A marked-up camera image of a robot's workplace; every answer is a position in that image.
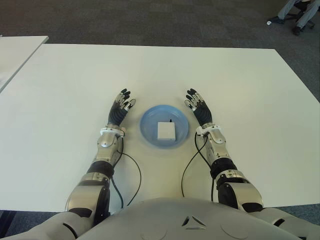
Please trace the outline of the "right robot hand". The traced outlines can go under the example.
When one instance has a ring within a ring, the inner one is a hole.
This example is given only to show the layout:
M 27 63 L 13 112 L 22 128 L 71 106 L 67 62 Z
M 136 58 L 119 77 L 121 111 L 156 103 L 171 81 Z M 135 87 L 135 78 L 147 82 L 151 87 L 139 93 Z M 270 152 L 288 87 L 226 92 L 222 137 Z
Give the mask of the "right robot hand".
M 193 112 L 200 126 L 212 125 L 212 113 L 202 96 L 193 88 L 186 92 L 186 107 Z

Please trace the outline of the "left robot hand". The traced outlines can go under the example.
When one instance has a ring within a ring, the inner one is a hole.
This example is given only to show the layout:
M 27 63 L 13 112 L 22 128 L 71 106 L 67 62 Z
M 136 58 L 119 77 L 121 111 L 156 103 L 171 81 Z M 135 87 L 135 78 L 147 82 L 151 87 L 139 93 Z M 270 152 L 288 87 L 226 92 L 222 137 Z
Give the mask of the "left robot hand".
M 116 96 L 109 111 L 107 125 L 121 125 L 129 110 L 136 104 L 136 99 L 130 99 L 130 94 L 125 88 Z

